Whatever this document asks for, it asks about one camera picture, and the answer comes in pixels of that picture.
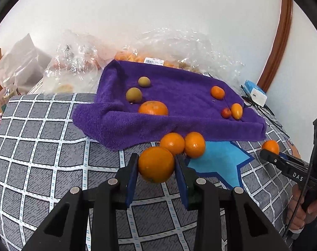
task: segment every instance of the small red fruit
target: small red fruit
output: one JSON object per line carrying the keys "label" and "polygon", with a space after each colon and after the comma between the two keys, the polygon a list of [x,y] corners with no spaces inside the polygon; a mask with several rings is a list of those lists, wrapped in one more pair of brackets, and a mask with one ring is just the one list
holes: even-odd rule
{"label": "small red fruit", "polygon": [[224,117],[225,119],[230,118],[231,115],[232,115],[232,112],[230,111],[230,109],[228,107],[224,108],[221,111],[221,116]]}

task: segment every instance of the person's hand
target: person's hand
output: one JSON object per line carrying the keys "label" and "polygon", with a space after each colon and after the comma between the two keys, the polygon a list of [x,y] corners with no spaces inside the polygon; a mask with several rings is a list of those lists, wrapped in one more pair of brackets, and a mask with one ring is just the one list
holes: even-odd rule
{"label": "person's hand", "polygon": [[[299,186],[298,184],[295,184],[292,188],[293,197],[291,198],[288,204],[286,224],[288,224],[289,220],[291,219],[295,206],[297,205],[297,202],[299,200],[300,194],[301,194],[301,191],[299,189]],[[303,201],[304,201],[304,196],[301,199],[298,211],[293,219],[293,222],[291,226],[289,227],[292,230],[302,229],[305,224],[312,222],[317,216],[317,200],[315,200],[309,205],[307,212],[304,212],[303,209],[301,208]]]}

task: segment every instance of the clear plastic wrap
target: clear plastic wrap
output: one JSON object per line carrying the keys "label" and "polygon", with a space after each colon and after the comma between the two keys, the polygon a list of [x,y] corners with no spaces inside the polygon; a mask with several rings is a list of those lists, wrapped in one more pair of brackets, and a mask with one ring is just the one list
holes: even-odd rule
{"label": "clear plastic wrap", "polygon": [[16,95],[20,95],[20,93],[15,85],[9,85],[0,91],[0,105],[2,112],[5,111],[9,100]]}
{"label": "clear plastic wrap", "polygon": [[208,73],[240,92],[240,71],[243,64],[239,59],[215,51],[209,37],[196,31],[161,28],[143,33],[133,43],[117,52],[115,59]]}
{"label": "clear plastic wrap", "polygon": [[0,85],[13,90],[13,85],[21,94],[26,94],[38,83],[46,64],[39,59],[30,34],[15,43],[0,60]]}
{"label": "clear plastic wrap", "polygon": [[64,33],[43,76],[44,94],[95,92],[98,70],[105,67],[105,62],[90,39],[94,37],[69,30]]}

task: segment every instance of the orange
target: orange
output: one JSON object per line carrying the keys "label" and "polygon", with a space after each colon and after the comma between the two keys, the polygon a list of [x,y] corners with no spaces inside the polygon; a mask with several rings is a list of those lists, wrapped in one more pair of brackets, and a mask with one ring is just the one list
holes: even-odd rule
{"label": "orange", "polygon": [[169,61],[164,61],[163,66],[175,68],[175,65]]}
{"label": "orange", "polygon": [[184,138],[178,133],[166,134],[160,141],[160,147],[168,149],[170,153],[175,156],[181,154],[185,148]]}
{"label": "orange", "polygon": [[134,59],[134,62],[141,62],[141,63],[144,63],[144,57],[142,56],[137,56],[136,59]]}
{"label": "orange", "polygon": [[262,149],[267,149],[275,154],[279,154],[279,145],[276,141],[274,140],[269,140],[263,143]]}
{"label": "orange", "polygon": [[116,55],[114,56],[115,60],[127,60],[131,53],[128,53],[126,51],[120,51],[117,52]]}
{"label": "orange", "polygon": [[135,61],[135,60],[136,60],[136,57],[137,57],[137,55],[134,54],[134,53],[132,53],[132,54],[127,58],[127,60],[128,60],[128,61]]}
{"label": "orange", "polygon": [[232,116],[235,120],[239,120],[242,118],[243,108],[240,104],[238,104],[238,103],[232,104],[230,110],[231,110]]}
{"label": "orange", "polygon": [[201,157],[206,148],[204,137],[198,132],[191,132],[186,135],[185,140],[185,154],[196,159]]}
{"label": "orange", "polygon": [[225,91],[218,86],[211,88],[211,96],[215,99],[222,100],[225,97]]}
{"label": "orange", "polygon": [[139,157],[139,173],[153,183],[163,183],[175,169],[175,160],[168,149],[159,146],[149,147]]}
{"label": "orange", "polygon": [[160,101],[147,101],[139,107],[138,112],[150,115],[168,115],[168,108]]}

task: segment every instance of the tangerine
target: tangerine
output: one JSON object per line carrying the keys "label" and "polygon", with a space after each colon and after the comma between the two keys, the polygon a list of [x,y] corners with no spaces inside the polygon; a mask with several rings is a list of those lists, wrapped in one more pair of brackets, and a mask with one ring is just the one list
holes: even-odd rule
{"label": "tangerine", "polygon": [[115,60],[127,60],[131,54],[126,51],[117,52],[114,56]]}
{"label": "tangerine", "polygon": [[134,59],[134,62],[140,62],[140,63],[144,63],[144,57],[142,56],[137,56],[135,59]]}
{"label": "tangerine", "polygon": [[225,97],[225,91],[218,86],[211,88],[211,96],[215,99],[222,100]]}
{"label": "tangerine", "polygon": [[185,154],[196,159],[201,157],[206,148],[204,137],[198,132],[191,132],[186,135],[185,140]]}
{"label": "tangerine", "polygon": [[163,66],[170,67],[170,68],[174,67],[174,65],[171,62],[166,61],[166,60],[164,61]]}
{"label": "tangerine", "polygon": [[139,173],[153,183],[163,183],[175,169],[175,160],[168,149],[159,146],[149,147],[139,157]]}
{"label": "tangerine", "polygon": [[262,149],[267,149],[268,151],[271,151],[272,153],[279,154],[279,145],[274,140],[269,140],[263,143]]}
{"label": "tangerine", "polygon": [[139,113],[149,115],[168,115],[169,111],[165,104],[160,101],[144,102],[138,110]]}
{"label": "tangerine", "polygon": [[181,154],[185,148],[184,138],[178,133],[166,134],[160,141],[160,147],[168,149],[169,152],[175,156]]}
{"label": "tangerine", "polygon": [[127,58],[127,61],[132,61],[134,62],[137,58],[137,55],[132,53],[128,58]]}

